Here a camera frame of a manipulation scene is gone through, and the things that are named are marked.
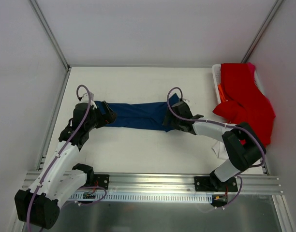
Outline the blue mickey t shirt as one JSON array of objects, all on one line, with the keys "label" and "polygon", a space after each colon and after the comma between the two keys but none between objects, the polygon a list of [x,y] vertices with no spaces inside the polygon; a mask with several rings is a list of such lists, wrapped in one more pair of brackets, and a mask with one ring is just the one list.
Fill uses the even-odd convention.
[{"label": "blue mickey t shirt", "polygon": [[108,127],[165,132],[174,129],[169,123],[163,125],[168,108],[167,102],[108,103],[108,106],[117,114],[115,122],[107,124]]}]

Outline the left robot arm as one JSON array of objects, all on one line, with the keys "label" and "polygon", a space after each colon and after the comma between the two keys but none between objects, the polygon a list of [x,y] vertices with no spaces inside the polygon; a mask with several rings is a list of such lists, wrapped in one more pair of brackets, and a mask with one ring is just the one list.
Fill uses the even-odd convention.
[{"label": "left robot arm", "polygon": [[92,129],[115,122],[117,114],[107,102],[97,106],[93,101],[81,101],[74,110],[67,126],[60,133],[59,142],[50,162],[27,190],[15,195],[15,206],[20,221],[50,229],[56,223],[59,213],[79,188],[88,189],[94,184],[93,167],[75,165],[68,177],[63,175],[76,160]]}]

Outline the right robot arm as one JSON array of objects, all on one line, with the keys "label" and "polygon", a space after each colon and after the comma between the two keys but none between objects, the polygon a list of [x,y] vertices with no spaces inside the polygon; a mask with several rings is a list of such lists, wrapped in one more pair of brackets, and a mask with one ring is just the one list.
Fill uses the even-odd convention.
[{"label": "right robot arm", "polygon": [[259,159],[264,159],[266,149],[251,126],[227,124],[192,115],[189,106],[183,101],[167,105],[164,125],[170,124],[178,131],[212,138],[224,144],[228,158],[209,174],[209,187],[221,191],[227,181],[251,167]]}]

